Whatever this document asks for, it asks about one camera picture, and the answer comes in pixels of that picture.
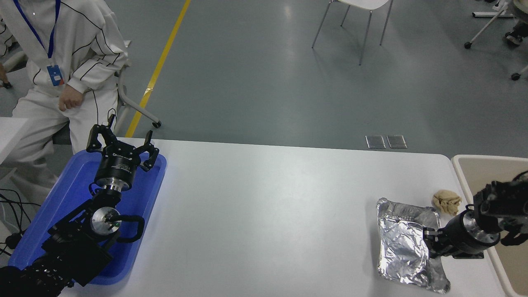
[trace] blue lanyard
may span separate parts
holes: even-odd
[[[51,57],[53,56],[53,36],[55,34],[55,27],[57,26],[57,20],[59,19],[59,10],[61,8],[61,0],[55,0],[55,23],[53,24],[53,30],[51,30],[49,50],[46,50],[46,48],[44,47],[44,43],[42,43],[42,40],[40,39],[39,34],[36,32],[35,28],[31,25],[30,20],[27,19],[26,15],[22,11],[22,8],[20,7],[20,3],[18,2],[18,0],[13,0],[13,2],[15,3],[16,8],[18,8],[20,15],[24,18],[24,20],[26,21],[27,25],[30,27],[33,34],[35,35],[37,40],[40,42],[40,45],[42,45],[42,48],[44,49],[44,51],[46,51],[46,53],[48,54],[48,59],[51,59]]]

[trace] beige bin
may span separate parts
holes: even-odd
[[[491,181],[511,181],[528,170],[528,159],[500,156],[456,155],[451,159],[468,203]],[[489,256],[508,296],[528,296],[528,242],[519,246],[498,244]]]

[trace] hand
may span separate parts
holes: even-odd
[[[2,63],[0,63],[0,80],[5,84],[9,83],[9,80],[7,79],[7,74],[5,73],[5,69]]]
[[[59,97],[59,109],[65,112],[66,109],[79,107],[82,104],[82,93],[66,85]]]

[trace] aluminum foil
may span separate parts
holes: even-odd
[[[445,294],[447,280],[441,257],[429,258],[422,228],[440,228],[440,216],[432,207],[418,207],[378,200],[381,250],[378,273],[387,280],[413,284]]]

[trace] id badge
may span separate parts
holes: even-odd
[[[64,84],[64,79],[62,78],[59,65],[48,66],[48,73],[50,74],[51,83],[53,84],[54,87]]]

